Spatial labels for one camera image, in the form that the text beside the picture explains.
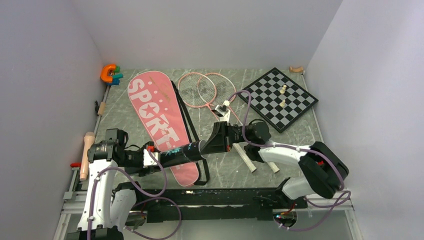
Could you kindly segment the black shuttlecock tube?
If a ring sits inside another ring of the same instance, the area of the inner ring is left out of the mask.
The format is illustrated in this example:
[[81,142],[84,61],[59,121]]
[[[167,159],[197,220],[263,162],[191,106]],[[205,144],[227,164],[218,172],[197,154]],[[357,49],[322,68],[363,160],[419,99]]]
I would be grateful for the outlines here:
[[201,154],[204,144],[204,140],[198,140],[168,151],[163,151],[160,153],[160,163],[163,168],[170,168],[186,163],[205,160]]

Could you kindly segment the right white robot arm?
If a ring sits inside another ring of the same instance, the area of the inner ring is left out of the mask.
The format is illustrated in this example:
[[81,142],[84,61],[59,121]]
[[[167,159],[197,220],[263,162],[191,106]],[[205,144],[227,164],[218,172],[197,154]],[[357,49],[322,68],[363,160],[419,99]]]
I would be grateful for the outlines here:
[[272,141],[269,127],[263,121],[247,126],[215,122],[209,139],[200,146],[200,153],[228,152],[242,142],[246,143],[242,152],[251,161],[279,163],[300,169],[300,176],[285,179],[277,188],[275,200],[282,208],[311,194],[331,199],[343,189],[344,180],[349,175],[348,167],[323,142],[295,146]]

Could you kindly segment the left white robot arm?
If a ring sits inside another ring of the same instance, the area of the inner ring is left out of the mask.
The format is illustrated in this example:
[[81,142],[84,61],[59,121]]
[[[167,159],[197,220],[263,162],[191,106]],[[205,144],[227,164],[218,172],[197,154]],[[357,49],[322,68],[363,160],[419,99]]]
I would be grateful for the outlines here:
[[84,209],[75,232],[67,233],[66,240],[122,240],[130,210],[139,209],[144,196],[138,191],[140,184],[134,180],[113,187],[117,172],[122,168],[142,169],[153,159],[152,141],[137,150],[127,146],[128,133],[118,128],[106,130],[104,140],[94,143],[87,152],[89,182]]

